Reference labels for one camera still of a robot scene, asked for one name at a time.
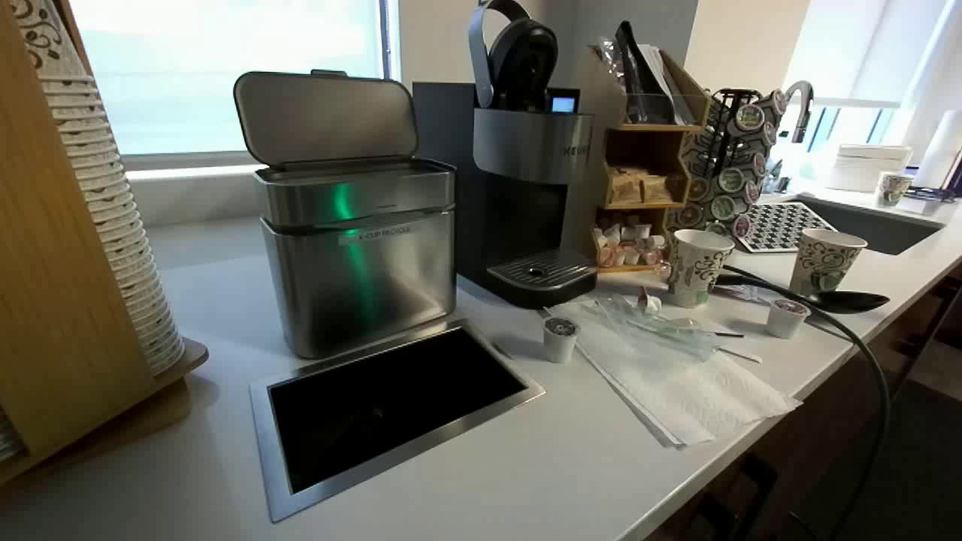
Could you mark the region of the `patterned paper cup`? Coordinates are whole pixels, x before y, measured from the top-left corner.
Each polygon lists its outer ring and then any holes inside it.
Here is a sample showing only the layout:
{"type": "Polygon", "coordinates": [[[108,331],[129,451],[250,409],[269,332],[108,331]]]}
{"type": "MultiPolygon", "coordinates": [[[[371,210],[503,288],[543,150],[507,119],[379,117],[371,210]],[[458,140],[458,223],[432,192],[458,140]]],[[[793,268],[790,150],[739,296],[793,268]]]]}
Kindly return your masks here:
{"type": "Polygon", "coordinates": [[[671,234],[671,301],[677,305],[699,305],[710,296],[710,286],[719,280],[722,265],[729,252],[729,237],[699,229],[677,229],[671,234]]]}
{"type": "Polygon", "coordinates": [[[815,292],[837,292],[865,241],[830,229],[803,229],[795,241],[795,259],[790,288],[803,296],[815,292]]]}

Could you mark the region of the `small cup by sink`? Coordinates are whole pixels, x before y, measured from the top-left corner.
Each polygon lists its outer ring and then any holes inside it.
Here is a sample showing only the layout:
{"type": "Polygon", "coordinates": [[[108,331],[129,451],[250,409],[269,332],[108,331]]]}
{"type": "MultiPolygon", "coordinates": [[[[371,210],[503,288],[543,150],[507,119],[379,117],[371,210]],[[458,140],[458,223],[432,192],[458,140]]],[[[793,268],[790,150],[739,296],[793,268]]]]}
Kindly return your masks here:
{"type": "Polygon", "coordinates": [[[874,203],[877,206],[895,206],[903,202],[903,195],[908,192],[912,185],[912,178],[903,173],[903,172],[884,172],[877,178],[877,185],[874,185],[874,203]]]}

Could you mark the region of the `wooden cup dispenser stand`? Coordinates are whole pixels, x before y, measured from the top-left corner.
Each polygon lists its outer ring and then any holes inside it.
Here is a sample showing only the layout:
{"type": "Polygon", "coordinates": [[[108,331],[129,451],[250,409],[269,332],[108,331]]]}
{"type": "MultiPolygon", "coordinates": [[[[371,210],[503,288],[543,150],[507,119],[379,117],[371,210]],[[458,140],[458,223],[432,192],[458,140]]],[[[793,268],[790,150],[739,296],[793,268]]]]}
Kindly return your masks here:
{"type": "MultiPolygon", "coordinates": [[[[68,0],[55,0],[89,70],[68,0]]],[[[11,13],[0,9],[0,489],[157,426],[207,347],[151,375],[11,13]]]]}

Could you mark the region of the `coffee pod near chute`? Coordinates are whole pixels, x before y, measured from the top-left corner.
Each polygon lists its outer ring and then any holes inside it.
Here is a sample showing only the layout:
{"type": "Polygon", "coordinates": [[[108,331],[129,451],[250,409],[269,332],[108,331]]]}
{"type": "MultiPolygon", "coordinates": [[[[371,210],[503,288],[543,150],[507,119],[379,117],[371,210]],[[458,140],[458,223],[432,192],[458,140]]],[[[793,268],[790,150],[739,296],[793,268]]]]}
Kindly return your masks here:
{"type": "Polygon", "coordinates": [[[565,362],[576,344],[576,324],[570,318],[547,318],[543,321],[543,353],[552,362],[565,362]]]}

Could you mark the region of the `stainless steel lidded bin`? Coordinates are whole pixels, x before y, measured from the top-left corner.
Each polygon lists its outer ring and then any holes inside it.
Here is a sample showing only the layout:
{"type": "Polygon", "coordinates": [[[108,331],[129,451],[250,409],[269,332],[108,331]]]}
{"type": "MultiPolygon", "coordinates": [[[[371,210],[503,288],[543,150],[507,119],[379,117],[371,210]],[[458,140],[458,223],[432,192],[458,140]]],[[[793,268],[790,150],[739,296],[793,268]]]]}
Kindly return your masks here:
{"type": "Polygon", "coordinates": [[[418,158],[413,94],[343,72],[242,72],[242,143],[285,338],[334,356],[453,312],[453,172],[418,158]]]}

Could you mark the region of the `black silver coffee machine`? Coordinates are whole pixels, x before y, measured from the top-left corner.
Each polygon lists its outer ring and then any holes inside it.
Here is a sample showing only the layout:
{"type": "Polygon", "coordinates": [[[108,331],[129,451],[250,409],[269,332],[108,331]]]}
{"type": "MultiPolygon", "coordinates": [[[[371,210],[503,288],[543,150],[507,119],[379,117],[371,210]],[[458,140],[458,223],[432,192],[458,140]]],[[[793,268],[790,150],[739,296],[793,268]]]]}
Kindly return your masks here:
{"type": "Polygon", "coordinates": [[[420,156],[453,167],[453,268],[518,305],[565,303],[596,288],[596,265],[561,242],[591,119],[550,83],[555,34],[518,0],[478,0],[465,41],[470,83],[413,83],[420,156]]]}

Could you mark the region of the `white paper napkins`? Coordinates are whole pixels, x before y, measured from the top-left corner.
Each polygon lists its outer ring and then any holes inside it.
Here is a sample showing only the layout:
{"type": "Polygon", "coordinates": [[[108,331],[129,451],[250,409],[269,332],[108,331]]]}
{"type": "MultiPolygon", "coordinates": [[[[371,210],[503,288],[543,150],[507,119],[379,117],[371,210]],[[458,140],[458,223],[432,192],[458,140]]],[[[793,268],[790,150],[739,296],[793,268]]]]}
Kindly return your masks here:
{"type": "Polygon", "coordinates": [[[722,352],[692,318],[618,295],[587,295],[547,318],[574,324],[576,356],[671,448],[728,439],[800,404],[747,368],[750,353],[722,352]]]}

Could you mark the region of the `wooden condiment organizer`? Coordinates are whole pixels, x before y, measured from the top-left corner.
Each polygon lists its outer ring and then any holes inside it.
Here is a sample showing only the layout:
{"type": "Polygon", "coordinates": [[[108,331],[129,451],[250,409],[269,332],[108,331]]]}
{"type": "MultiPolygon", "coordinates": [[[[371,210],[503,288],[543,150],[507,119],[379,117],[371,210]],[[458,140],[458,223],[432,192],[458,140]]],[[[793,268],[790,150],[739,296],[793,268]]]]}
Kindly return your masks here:
{"type": "Polygon", "coordinates": [[[596,48],[590,105],[602,190],[596,265],[602,272],[667,272],[671,219],[689,203],[692,183],[683,150],[703,130],[707,94],[618,20],[596,48]]]}

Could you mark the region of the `coffee pod carousel rack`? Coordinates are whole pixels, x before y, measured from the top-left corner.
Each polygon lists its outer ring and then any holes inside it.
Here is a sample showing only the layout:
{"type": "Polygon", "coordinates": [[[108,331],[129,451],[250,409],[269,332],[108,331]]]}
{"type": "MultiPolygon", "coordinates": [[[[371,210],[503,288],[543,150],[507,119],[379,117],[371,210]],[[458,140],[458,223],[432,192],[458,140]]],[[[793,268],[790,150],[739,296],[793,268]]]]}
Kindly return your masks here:
{"type": "Polygon", "coordinates": [[[674,229],[703,229],[743,241],[761,199],[785,94],[716,90],[699,134],[683,143],[689,172],[685,203],[671,213],[674,229]]]}

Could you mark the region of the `coffee pod near spoon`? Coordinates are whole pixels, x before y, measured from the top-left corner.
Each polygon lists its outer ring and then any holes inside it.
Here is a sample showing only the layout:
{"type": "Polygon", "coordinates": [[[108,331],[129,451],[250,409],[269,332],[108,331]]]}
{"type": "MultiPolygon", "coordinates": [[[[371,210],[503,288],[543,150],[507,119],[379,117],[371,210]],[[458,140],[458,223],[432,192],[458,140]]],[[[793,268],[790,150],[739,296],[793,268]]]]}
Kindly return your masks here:
{"type": "Polygon", "coordinates": [[[806,303],[795,303],[795,301],[773,301],[768,303],[768,315],[767,315],[767,331],[773,336],[793,336],[795,327],[806,321],[807,315],[807,305],[806,303]]]}

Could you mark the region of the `black plastic spoon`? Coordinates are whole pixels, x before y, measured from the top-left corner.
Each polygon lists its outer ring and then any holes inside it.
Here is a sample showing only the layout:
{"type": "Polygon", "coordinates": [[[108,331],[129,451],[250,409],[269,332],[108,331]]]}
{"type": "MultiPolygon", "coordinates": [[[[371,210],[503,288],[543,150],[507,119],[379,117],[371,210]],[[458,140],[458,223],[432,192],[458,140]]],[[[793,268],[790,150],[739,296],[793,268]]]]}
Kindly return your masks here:
{"type": "MultiPolygon", "coordinates": [[[[761,286],[747,276],[722,276],[719,280],[719,288],[722,286],[761,286]]],[[[871,292],[818,292],[818,295],[807,295],[807,303],[823,308],[823,312],[869,312],[869,308],[877,308],[884,305],[889,296],[888,295],[871,295],[871,292]]]]}

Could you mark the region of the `sink faucet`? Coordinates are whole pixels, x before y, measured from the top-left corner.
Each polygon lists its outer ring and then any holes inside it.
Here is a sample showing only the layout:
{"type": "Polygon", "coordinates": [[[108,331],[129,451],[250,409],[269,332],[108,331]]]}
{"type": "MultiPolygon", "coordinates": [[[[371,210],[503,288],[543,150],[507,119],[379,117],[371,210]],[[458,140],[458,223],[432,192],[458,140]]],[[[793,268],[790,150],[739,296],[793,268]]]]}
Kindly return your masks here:
{"type": "Polygon", "coordinates": [[[815,83],[812,80],[793,80],[785,90],[785,101],[793,109],[793,119],[785,130],[785,137],[790,143],[800,143],[806,137],[807,117],[812,117],[812,99],[815,99],[815,83]]]}

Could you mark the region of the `stack of paper cups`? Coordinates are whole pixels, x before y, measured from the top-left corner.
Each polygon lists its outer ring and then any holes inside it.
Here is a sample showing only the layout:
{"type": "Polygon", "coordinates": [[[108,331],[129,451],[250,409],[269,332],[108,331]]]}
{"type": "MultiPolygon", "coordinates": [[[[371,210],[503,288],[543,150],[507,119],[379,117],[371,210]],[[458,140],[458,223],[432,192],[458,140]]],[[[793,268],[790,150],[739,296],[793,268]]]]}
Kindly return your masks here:
{"type": "Polygon", "coordinates": [[[55,0],[4,0],[52,109],[55,130],[94,216],[108,268],[131,318],[151,375],[168,371],[184,338],[161,295],[140,210],[121,158],[94,72],[55,0]]]}

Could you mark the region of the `countertop trash chute frame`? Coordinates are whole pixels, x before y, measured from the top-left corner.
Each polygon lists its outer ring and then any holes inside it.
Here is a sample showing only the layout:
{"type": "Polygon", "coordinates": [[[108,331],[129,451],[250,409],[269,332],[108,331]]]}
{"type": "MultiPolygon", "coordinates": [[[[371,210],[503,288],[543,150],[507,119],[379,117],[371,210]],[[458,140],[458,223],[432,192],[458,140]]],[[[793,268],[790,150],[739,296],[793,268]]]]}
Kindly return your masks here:
{"type": "Polygon", "coordinates": [[[537,395],[465,321],[253,385],[266,517],[288,519],[537,395]]]}

